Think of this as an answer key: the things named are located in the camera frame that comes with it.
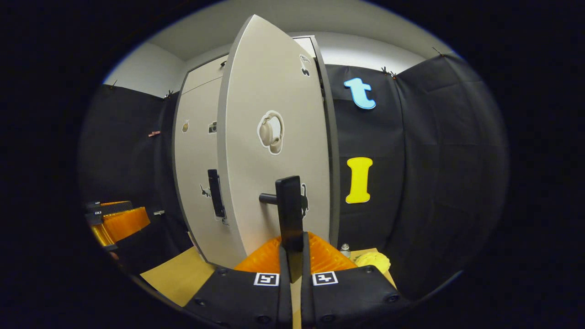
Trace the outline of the cabinet door with camera sticker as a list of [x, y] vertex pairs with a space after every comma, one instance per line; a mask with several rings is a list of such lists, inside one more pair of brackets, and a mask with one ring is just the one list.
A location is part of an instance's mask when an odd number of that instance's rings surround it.
[[245, 253], [234, 239], [228, 220], [217, 217], [209, 170], [218, 169], [217, 134], [209, 127], [217, 121], [221, 78], [180, 96], [174, 127], [174, 171], [184, 219], [210, 264], [233, 268]]

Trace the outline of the black backdrop cloth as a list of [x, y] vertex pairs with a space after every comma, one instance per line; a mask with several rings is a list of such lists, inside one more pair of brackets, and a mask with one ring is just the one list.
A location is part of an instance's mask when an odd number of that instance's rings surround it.
[[[338, 244], [378, 249], [398, 290], [426, 297], [468, 266], [499, 222], [510, 166], [501, 112], [451, 54], [395, 80], [353, 65], [326, 72], [339, 140]], [[152, 223], [115, 249], [134, 275], [193, 246], [173, 177], [178, 96], [102, 85], [80, 137], [84, 202], [130, 201], [149, 212]], [[161, 134], [149, 138], [153, 131]]]

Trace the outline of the cabinet door with headphone sticker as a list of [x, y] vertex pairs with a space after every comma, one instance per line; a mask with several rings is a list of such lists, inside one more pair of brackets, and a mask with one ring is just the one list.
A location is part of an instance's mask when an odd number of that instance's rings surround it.
[[330, 147], [316, 62], [263, 17], [250, 16], [229, 52], [218, 100], [218, 176], [242, 262], [280, 235], [278, 179], [298, 175], [308, 210], [303, 229], [330, 241]]

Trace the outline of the beige double-door shoe cabinet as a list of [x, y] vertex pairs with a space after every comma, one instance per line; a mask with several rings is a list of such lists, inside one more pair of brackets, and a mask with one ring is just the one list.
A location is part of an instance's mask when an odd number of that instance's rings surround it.
[[[333, 192], [333, 190], [332, 190], [333, 187], [336, 185], [336, 182], [335, 182], [336, 167], [334, 165], [334, 157], [336, 156], [336, 150], [335, 150], [335, 142], [330, 136], [331, 101], [330, 101], [330, 92], [328, 92], [329, 86], [328, 86], [328, 80], [326, 77], [326, 71], [324, 70], [324, 61], [322, 58], [322, 54], [320, 52], [320, 48], [316, 42], [316, 37], [314, 35], [298, 35], [298, 36], [293, 36], [292, 38], [300, 46], [302, 46], [307, 52], [309, 52], [309, 54], [311, 54], [311, 56], [313, 56], [313, 58], [316, 62], [316, 65], [317, 65], [317, 70], [319, 73], [320, 87], [322, 90], [322, 94], [324, 96], [324, 109], [326, 111], [326, 125], [327, 125], [328, 141], [329, 141], [329, 152], [330, 152], [330, 195], [331, 195], [331, 223], [330, 224], [331, 224], [331, 226], [330, 226], [330, 241], [329, 242], [336, 243], [336, 240], [337, 240], [336, 229], [338, 226], [338, 221], [335, 218], [336, 215], [335, 215], [335, 212], [333, 210], [333, 206], [335, 205], [335, 197], [337, 196], [337, 194], [336, 194], [336, 192]], [[223, 74], [225, 72], [228, 56], [229, 56], [229, 53], [227, 52], [227, 50], [222, 49], [220, 51], [220, 53], [218, 53], [215, 57], [210, 58], [205, 62], [199, 63], [199, 65], [196, 65], [196, 67], [189, 69], [186, 72], [185, 77], [182, 81], [180, 94], [178, 96], [178, 102], [179, 102], [180, 96], [182, 94], [184, 94], [184, 93], [186, 93], [186, 92], [188, 92], [188, 91], [190, 91], [190, 90], [192, 90], [192, 89], [194, 89], [202, 84], [205, 84], [211, 80], [214, 80], [217, 78], [222, 79]], [[174, 115], [174, 127], [175, 127], [175, 122], [176, 122], [176, 114], [177, 114], [177, 110], [176, 110], [175, 115]], [[217, 121], [214, 122], [213, 125], [211, 125], [209, 127], [209, 133], [215, 133], [218, 135], [218, 112], [217, 112]], [[172, 141], [172, 152], [173, 152], [173, 171], [174, 171], [174, 143], [173, 143], [173, 141]], [[176, 186], [175, 171], [174, 171], [174, 181], [175, 181], [175, 186]], [[308, 199], [306, 196], [306, 192], [301, 192], [301, 196], [303, 198], [303, 205], [304, 205], [304, 209], [302, 209], [303, 218], [304, 218], [304, 216], [306, 215], [306, 212], [308, 210]], [[196, 245], [194, 240], [193, 240], [193, 242], [194, 242], [194, 245], [197, 247], [198, 252], [199, 252], [199, 248]]]

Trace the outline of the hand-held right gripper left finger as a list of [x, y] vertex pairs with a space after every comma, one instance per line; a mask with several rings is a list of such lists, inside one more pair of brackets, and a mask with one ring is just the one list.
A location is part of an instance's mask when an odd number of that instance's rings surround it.
[[221, 329], [293, 329], [290, 277], [281, 237], [236, 268], [217, 267], [185, 310]]

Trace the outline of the yellow cloth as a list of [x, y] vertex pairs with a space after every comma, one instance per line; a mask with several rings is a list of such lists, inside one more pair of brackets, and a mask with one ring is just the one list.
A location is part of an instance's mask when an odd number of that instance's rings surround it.
[[382, 274], [389, 271], [391, 266], [391, 262], [389, 258], [384, 254], [376, 251], [370, 251], [357, 256], [354, 260], [354, 264], [358, 267], [363, 266], [374, 266], [376, 267]]

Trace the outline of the black door handle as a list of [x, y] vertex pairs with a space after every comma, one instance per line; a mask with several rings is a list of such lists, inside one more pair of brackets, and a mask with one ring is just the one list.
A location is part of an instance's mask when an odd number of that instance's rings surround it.
[[290, 283], [295, 283], [303, 274], [304, 231], [300, 177], [295, 175], [278, 179], [275, 190], [275, 194], [261, 193], [259, 202], [277, 206], [286, 270]]
[[214, 213], [221, 223], [229, 226], [225, 214], [225, 207], [222, 202], [221, 187], [219, 183], [219, 175], [217, 169], [207, 170], [207, 178], [209, 181], [210, 195], [213, 203]]

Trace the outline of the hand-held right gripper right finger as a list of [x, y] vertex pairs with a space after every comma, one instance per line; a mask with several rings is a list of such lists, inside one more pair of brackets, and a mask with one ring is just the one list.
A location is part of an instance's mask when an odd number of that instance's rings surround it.
[[395, 329], [413, 308], [375, 266], [312, 274], [307, 232], [303, 243], [302, 329]]

